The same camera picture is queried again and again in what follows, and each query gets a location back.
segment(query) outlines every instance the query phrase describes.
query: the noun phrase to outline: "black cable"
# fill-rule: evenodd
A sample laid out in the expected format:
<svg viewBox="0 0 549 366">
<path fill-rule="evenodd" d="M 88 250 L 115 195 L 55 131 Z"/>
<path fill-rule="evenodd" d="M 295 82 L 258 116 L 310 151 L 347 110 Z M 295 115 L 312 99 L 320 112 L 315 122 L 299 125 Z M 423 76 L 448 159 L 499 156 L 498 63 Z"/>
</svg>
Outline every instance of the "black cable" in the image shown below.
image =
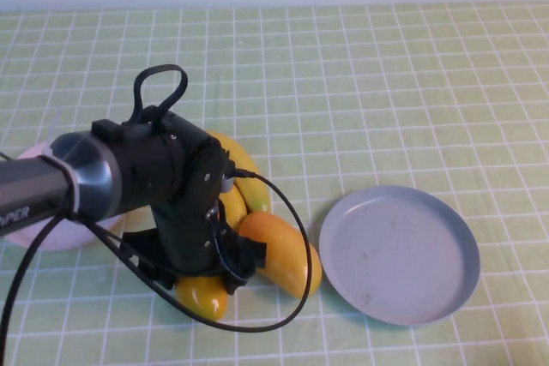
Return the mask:
<svg viewBox="0 0 549 366">
<path fill-rule="evenodd" d="M 21 287 L 23 278 L 31 261 L 33 261 L 34 255 L 36 254 L 38 248 L 44 242 L 44 239 L 50 234 L 50 232 L 57 226 L 57 224 L 64 219 L 64 214 L 60 213 L 56 215 L 52 220 L 48 222 L 46 226 L 39 232 L 38 236 L 34 238 L 30 246 L 27 249 L 27 252 L 23 256 L 17 272 L 11 286 L 9 287 L 8 296 L 3 306 L 2 311 L 2 321 L 0 322 L 0 366 L 3 366 L 4 357 L 6 354 L 6 341 L 8 340 L 8 329 L 9 329 L 9 319 L 11 318 L 11 312 L 13 311 L 15 298 L 17 297 L 17 292 Z"/>
<path fill-rule="evenodd" d="M 285 319 L 282 321 L 278 321 L 276 323 L 273 323 L 271 325 L 266 326 L 260 326 L 260 327 L 243 327 L 243 326 L 234 326 L 234 325 L 227 325 L 226 323 L 219 323 L 217 321 L 211 321 L 210 319 L 207 319 L 205 317 L 202 317 L 192 310 L 188 309 L 187 307 L 183 306 L 177 299 L 175 299 L 172 295 L 166 292 L 162 287 L 157 285 L 155 282 L 153 282 L 151 279 L 145 275 L 134 263 L 130 260 L 130 258 L 126 255 L 124 255 L 122 252 L 120 252 L 119 248 L 116 244 L 114 244 L 109 237 L 113 237 L 111 235 L 106 234 L 108 231 L 101 226 L 97 225 L 96 223 L 84 219 L 82 216 L 76 215 L 74 217 L 75 220 L 80 221 L 83 225 L 85 225 L 109 250 L 117 256 L 117 258 L 129 269 L 131 270 L 135 276 L 137 276 L 145 285 L 147 285 L 150 289 L 155 291 L 160 297 L 162 297 L 166 302 L 168 302 L 173 308 L 179 310 L 180 312 L 184 313 L 185 315 L 189 316 L 189 318 L 198 321 L 200 323 L 203 323 L 206 326 L 214 327 L 216 329 L 221 330 L 227 330 L 229 332 L 239 332 L 239 333 L 263 333 L 263 332 L 270 332 L 275 329 L 278 329 L 280 327 L 285 326 L 290 321 L 295 319 L 295 317 L 299 314 L 301 309 L 305 306 L 305 303 L 307 301 L 307 297 L 309 296 L 309 291 L 311 290 L 311 281 L 312 281 L 312 256 L 311 256 L 311 245 L 309 244 L 309 238 L 307 237 L 307 233 L 305 231 L 305 228 L 303 226 L 303 223 L 301 222 L 301 219 L 298 216 L 298 213 L 296 212 L 295 208 L 293 207 L 292 203 L 287 199 L 287 197 L 276 187 L 276 185 L 272 182 L 270 182 L 266 177 L 263 177 L 261 175 L 258 175 L 254 172 L 250 171 L 243 171 L 237 169 L 235 171 L 235 177 L 254 177 L 265 184 L 267 184 L 278 196 L 281 197 L 281 199 L 286 203 L 287 207 L 290 209 L 290 212 L 292 213 L 293 217 L 295 218 L 299 231 L 301 232 L 301 235 L 305 242 L 305 252 L 307 254 L 307 280 L 305 282 L 305 290 L 303 293 L 303 296 L 301 297 L 301 300 L 299 301 L 298 306 L 296 309 Z"/>
<path fill-rule="evenodd" d="M 0 152 L 0 158 L 4 158 L 6 160 L 8 160 L 8 162 L 12 161 L 13 159 L 10 158 L 10 156 L 8 156 L 6 153 L 2 153 Z"/>
</svg>

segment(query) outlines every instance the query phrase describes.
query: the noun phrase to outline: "fruit bunch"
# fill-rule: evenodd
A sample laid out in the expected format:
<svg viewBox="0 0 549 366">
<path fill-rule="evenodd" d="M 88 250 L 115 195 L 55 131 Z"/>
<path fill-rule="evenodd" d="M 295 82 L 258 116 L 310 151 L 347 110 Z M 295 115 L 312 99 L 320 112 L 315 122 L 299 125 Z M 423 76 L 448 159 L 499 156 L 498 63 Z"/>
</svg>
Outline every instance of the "fruit bunch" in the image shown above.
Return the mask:
<svg viewBox="0 0 549 366">
<path fill-rule="evenodd" d="M 236 141 L 209 130 L 239 169 L 259 170 L 251 156 Z M 307 279 L 307 255 L 301 234 L 284 219 L 271 213 L 267 186 L 258 179 L 235 178 L 231 191 L 222 193 L 227 223 L 243 237 L 267 244 L 264 269 L 257 273 L 275 282 L 284 291 L 301 298 Z M 312 281 L 310 295 L 317 291 L 323 270 L 316 249 L 311 245 Z M 226 312 L 228 294 L 221 276 L 180 278 L 176 296 L 181 304 L 211 320 Z"/>
</svg>

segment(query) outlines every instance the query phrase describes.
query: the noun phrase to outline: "plate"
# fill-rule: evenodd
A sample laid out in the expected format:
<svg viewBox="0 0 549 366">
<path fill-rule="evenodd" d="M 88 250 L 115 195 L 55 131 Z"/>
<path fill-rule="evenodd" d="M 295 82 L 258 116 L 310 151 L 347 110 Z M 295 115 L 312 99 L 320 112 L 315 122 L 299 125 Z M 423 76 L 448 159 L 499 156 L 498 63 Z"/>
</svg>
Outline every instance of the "plate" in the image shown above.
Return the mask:
<svg viewBox="0 0 549 366">
<path fill-rule="evenodd" d="M 451 207 L 417 189 L 353 192 L 328 213 L 320 257 L 330 283 L 361 312 L 420 325 L 456 312 L 473 294 L 480 254 Z"/>
<path fill-rule="evenodd" d="M 36 157 L 42 153 L 44 146 L 44 142 L 39 143 L 38 145 L 28 149 L 25 153 L 19 156 L 18 159 Z M 99 225 L 109 231 L 121 219 L 121 217 L 122 216 L 114 216 L 99 222 Z M 23 248 L 28 248 L 34 238 L 50 220 L 51 219 L 41 220 L 38 223 L 25 227 L 24 229 L 14 231 L 8 234 L 5 238 L 13 244 Z M 94 239 L 95 235 L 85 226 L 78 225 L 69 220 L 62 220 L 46 237 L 44 242 L 40 245 L 39 250 L 61 251 L 74 249 L 90 243 Z"/>
</svg>

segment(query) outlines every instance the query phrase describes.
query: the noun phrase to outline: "light blue plastic plate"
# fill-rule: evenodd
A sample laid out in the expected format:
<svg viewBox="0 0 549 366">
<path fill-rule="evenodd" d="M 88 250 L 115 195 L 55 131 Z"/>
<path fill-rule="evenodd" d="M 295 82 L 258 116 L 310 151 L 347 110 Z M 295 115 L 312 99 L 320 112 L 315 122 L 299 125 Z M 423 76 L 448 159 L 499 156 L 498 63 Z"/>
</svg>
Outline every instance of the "light blue plastic plate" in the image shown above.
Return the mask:
<svg viewBox="0 0 549 366">
<path fill-rule="evenodd" d="M 341 199 L 323 222 L 319 251 L 345 300 L 396 325 L 451 315 L 480 276 L 479 248 L 463 219 L 436 197 L 402 186 Z"/>
</svg>

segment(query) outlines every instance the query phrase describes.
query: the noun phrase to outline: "green grid tablecloth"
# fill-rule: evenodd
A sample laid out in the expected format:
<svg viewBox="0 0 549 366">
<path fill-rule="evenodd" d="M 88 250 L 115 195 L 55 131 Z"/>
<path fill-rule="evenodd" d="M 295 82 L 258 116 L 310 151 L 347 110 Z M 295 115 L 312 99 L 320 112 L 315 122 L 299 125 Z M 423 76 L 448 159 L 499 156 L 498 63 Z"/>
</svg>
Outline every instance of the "green grid tablecloth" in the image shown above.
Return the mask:
<svg viewBox="0 0 549 366">
<path fill-rule="evenodd" d="M 247 335 L 190 323 L 97 243 L 44 253 L 7 364 L 549 364 L 549 4 L 4 13 L 0 59 L 12 155 L 47 137 L 57 108 L 57 135 L 127 119 L 137 73 L 177 63 L 190 85 L 175 111 L 235 136 L 314 242 L 344 194 L 396 183 L 450 204 L 482 258 L 466 307 L 431 326 L 366 318 L 324 281 L 293 323 Z M 146 103 L 175 81 L 150 79 Z M 274 212 L 290 219 L 278 200 Z M 152 224 L 139 210 L 117 232 Z M 0 247 L 5 296 L 22 250 Z M 254 279 L 225 320 L 259 324 L 295 304 Z"/>
</svg>

